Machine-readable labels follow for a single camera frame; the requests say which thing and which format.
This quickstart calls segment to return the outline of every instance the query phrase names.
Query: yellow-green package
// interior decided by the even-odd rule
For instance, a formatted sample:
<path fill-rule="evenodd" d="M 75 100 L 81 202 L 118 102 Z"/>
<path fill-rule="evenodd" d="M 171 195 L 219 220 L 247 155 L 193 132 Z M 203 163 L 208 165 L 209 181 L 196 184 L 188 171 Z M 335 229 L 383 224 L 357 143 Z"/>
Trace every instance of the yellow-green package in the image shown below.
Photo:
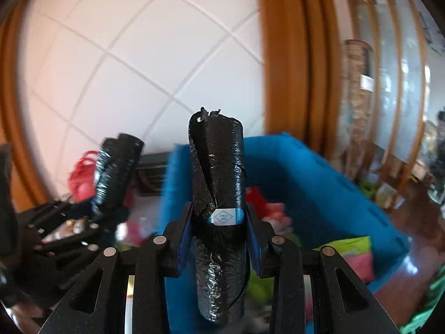
<path fill-rule="evenodd" d="M 323 246 L 332 246 L 337 250 L 337 252 L 343 256 L 357 256 L 364 254 L 366 252 L 371 252 L 371 239 L 369 236 L 356 237 L 354 239 L 344 239 L 332 241 Z M 314 250 L 319 251 L 322 246 L 317 247 Z"/>

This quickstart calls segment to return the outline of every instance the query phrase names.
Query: black plastic bag roll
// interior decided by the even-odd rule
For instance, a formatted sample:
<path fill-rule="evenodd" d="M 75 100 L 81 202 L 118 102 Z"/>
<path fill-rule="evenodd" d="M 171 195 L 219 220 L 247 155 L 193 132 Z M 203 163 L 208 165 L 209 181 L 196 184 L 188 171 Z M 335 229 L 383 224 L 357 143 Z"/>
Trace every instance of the black plastic bag roll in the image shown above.
<path fill-rule="evenodd" d="M 91 204 L 95 215 L 111 213 L 123 204 L 143 147 L 139 138 L 124 133 L 103 141 L 94 172 L 96 195 Z"/>
<path fill-rule="evenodd" d="M 246 263 L 243 126 L 201 108 L 189 124 L 193 226 L 201 314 L 227 324 L 244 315 Z"/>

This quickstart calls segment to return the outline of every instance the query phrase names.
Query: silver screw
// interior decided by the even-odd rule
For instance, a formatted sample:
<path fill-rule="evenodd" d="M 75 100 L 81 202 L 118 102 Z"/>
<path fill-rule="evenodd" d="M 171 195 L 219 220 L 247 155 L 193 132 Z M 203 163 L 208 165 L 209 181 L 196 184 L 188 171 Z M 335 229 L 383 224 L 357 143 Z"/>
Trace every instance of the silver screw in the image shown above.
<path fill-rule="evenodd" d="M 167 238 L 166 238 L 165 236 L 159 235 L 159 236 L 156 236 L 156 237 L 153 239 L 153 242 L 154 242 L 156 245 L 162 245 L 162 244 L 165 244 L 165 243 L 167 242 Z"/>
<path fill-rule="evenodd" d="M 321 250 L 321 252 L 323 254 L 325 254 L 326 256 L 334 256 L 335 255 L 335 250 L 330 246 L 323 247 L 323 250 Z"/>
<path fill-rule="evenodd" d="M 87 249 L 89 249 L 89 251 L 97 251 L 99 249 L 99 247 L 95 244 L 91 244 L 88 245 Z"/>
<path fill-rule="evenodd" d="M 276 235 L 272 237 L 272 243 L 274 243 L 275 245 L 282 245 L 284 244 L 284 237 Z"/>
<path fill-rule="evenodd" d="M 116 249 L 114 247 L 107 247 L 104 250 L 104 255 L 107 257 L 113 256 L 116 253 Z"/>

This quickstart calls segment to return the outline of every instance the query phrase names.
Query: blue storage bin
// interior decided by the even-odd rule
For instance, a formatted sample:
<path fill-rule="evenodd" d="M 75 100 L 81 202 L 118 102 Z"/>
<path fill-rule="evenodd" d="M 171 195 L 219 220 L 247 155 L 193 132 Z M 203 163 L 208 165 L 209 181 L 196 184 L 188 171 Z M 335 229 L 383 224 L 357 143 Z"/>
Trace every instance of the blue storage bin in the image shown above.
<path fill-rule="evenodd" d="M 390 219 L 353 183 L 328 162 L 288 134 L 244 140 L 247 186 L 257 186 L 270 202 L 283 202 L 292 217 L 294 232 L 306 248 L 370 236 L 376 280 L 375 293 L 399 267 L 410 244 Z M 162 195 L 157 230 L 176 220 L 192 201 L 190 147 L 171 153 Z M 166 279 L 165 291 L 170 330 L 176 333 L 211 333 L 217 326 L 199 313 L 194 258 L 179 279 Z"/>

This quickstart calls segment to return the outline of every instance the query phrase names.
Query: red bag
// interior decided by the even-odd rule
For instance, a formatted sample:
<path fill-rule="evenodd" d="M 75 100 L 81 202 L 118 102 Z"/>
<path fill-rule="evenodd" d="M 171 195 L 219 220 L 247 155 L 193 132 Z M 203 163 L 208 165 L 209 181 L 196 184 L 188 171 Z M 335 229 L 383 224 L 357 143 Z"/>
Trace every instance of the red bag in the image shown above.
<path fill-rule="evenodd" d="M 76 202 L 85 201 L 96 194 L 94 171 L 96 170 L 98 154 L 99 152 L 96 150 L 85 152 L 68 178 L 68 187 Z"/>

